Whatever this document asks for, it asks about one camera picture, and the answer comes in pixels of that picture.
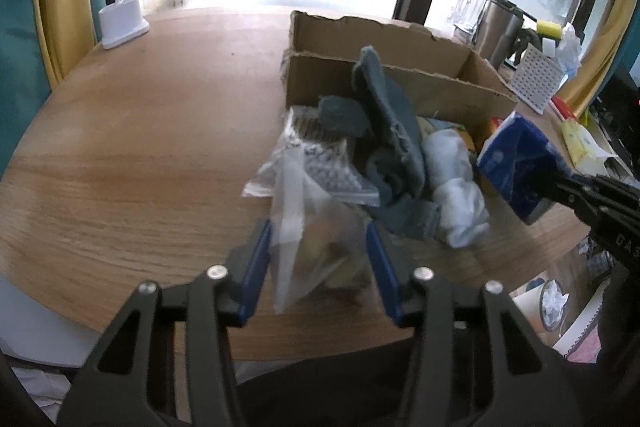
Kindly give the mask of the blue snack packet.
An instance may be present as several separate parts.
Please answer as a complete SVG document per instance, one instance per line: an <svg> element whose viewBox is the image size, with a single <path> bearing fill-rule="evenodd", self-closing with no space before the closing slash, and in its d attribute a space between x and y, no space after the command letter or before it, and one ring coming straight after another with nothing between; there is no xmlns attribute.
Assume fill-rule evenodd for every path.
<svg viewBox="0 0 640 427"><path fill-rule="evenodd" d="M547 135L518 112L485 141L476 165L522 220L541 202L539 185L572 173Z"/></svg>

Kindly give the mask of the white sock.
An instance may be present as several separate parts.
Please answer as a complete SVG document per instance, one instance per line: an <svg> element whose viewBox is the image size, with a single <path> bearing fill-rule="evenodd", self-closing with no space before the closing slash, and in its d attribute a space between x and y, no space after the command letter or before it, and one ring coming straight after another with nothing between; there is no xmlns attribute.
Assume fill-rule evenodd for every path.
<svg viewBox="0 0 640 427"><path fill-rule="evenodd" d="M439 205L436 236L464 248L489 231L489 213L475 183L469 150L454 129L439 130L422 143L433 202Z"/></svg>

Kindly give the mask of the grey-blue knitted gloves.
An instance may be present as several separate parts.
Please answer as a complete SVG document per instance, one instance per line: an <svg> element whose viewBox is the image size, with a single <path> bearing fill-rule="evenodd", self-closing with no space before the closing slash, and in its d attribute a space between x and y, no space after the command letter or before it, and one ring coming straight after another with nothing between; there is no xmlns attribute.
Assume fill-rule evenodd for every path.
<svg viewBox="0 0 640 427"><path fill-rule="evenodd" d="M430 239L439 205L425 196L428 174L416 113L399 84L386 75L373 46L360 51L350 78L354 95L319 102L322 127L349 136L366 153L363 176L378 190L371 217L390 233Z"/></svg>

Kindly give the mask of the clear zip bag with snacks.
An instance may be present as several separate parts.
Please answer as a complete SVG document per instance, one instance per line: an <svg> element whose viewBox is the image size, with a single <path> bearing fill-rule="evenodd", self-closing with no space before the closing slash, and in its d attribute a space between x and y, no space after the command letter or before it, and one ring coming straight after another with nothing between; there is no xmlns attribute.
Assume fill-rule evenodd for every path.
<svg viewBox="0 0 640 427"><path fill-rule="evenodd" d="M274 312L305 299L324 307L372 305L361 213L314 181L294 150L280 160L270 222Z"/></svg>

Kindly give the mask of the cotton swab bag with barcode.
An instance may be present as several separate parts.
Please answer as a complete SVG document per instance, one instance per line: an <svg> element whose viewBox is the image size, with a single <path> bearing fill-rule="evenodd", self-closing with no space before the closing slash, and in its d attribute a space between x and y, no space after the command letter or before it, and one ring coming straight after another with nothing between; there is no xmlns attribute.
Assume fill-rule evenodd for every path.
<svg viewBox="0 0 640 427"><path fill-rule="evenodd" d="M284 126L269 159L245 184L243 197L271 197L287 150L300 150L302 166L310 179L346 204L378 207L378 189L360 174L349 155L344 136L322 127L315 107L294 105L284 116Z"/></svg>

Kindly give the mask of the red flat box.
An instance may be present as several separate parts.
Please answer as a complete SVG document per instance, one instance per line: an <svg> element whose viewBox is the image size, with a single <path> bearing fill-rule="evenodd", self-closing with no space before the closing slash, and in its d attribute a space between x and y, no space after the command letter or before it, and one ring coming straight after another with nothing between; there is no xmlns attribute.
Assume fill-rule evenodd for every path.
<svg viewBox="0 0 640 427"><path fill-rule="evenodd" d="M573 111L566 105L562 98L559 98L557 95L553 95L552 98L550 98L549 105L553 112L558 115L562 121L567 119L577 119Z"/></svg>

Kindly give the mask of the yellow tissue pack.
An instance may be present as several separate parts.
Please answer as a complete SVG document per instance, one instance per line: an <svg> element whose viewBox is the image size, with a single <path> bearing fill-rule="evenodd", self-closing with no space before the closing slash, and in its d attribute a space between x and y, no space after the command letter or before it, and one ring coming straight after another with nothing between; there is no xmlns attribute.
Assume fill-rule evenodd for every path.
<svg viewBox="0 0 640 427"><path fill-rule="evenodd" d="M610 155L594 141L590 132L574 118L565 119L561 130L575 170L584 176L605 176L605 161Z"/></svg>

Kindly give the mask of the white perforated basket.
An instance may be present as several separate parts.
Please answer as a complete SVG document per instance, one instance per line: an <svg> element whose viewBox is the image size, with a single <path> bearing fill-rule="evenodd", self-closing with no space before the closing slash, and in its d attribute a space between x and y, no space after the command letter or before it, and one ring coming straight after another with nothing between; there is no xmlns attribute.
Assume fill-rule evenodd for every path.
<svg viewBox="0 0 640 427"><path fill-rule="evenodd" d="M565 77L565 72L552 58L529 44L508 87L521 102L542 115Z"/></svg>

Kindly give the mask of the white bin with paper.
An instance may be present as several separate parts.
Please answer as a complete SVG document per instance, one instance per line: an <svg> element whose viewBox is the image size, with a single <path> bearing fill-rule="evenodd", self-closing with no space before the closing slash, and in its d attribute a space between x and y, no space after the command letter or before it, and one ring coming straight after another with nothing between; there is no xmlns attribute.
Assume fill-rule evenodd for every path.
<svg viewBox="0 0 640 427"><path fill-rule="evenodd" d="M570 299L558 280L544 281L525 293L513 297L515 306L520 309L537 334L556 331L562 324L566 305Z"/></svg>

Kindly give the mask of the crumpled clear plastic bag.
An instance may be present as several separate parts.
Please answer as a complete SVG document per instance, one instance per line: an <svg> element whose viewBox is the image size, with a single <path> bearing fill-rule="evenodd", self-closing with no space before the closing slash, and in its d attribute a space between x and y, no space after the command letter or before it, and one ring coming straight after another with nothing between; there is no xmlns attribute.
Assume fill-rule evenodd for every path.
<svg viewBox="0 0 640 427"><path fill-rule="evenodd" d="M555 63L568 79L577 75L580 67L582 43L576 35L574 26L566 23L562 28L561 40L555 50Z"/></svg>

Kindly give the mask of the yellow sponge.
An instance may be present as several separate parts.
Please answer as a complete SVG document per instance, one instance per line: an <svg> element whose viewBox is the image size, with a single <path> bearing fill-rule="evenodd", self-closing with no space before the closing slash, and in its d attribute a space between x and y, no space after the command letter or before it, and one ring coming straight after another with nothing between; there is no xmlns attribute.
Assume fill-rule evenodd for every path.
<svg viewBox="0 0 640 427"><path fill-rule="evenodd" d="M541 37L554 40L561 40L563 35L563 27L550 20L537 20L536 31Z"/></svg>

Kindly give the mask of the brown cardboard box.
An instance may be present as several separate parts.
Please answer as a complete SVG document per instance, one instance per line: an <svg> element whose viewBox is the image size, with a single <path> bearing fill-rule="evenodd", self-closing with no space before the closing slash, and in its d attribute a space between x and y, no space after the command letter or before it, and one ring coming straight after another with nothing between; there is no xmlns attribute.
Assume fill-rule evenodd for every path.
<svg viewBox="0 0 640 427"><path fill-rule="evenodd" d="M351 98L352 69L365 46L375 49L418 116L463 124L477 136L489 119L508 117L518 104L483 57L423 26L294 11L288 36L281 67L286 106L316 106L327 95Z"/></svg>

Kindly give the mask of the stainless steel tumbler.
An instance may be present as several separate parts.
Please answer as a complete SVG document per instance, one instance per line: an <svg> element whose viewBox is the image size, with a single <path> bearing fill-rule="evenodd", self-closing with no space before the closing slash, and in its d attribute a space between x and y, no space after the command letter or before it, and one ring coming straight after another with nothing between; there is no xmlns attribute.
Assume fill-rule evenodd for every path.
<svg viewBox="0 0 640 427"><path fill-rule="evenodd" d="M524 12L509 0L485 0L472 33L472 48L495 70L513 54Z"/></svg>

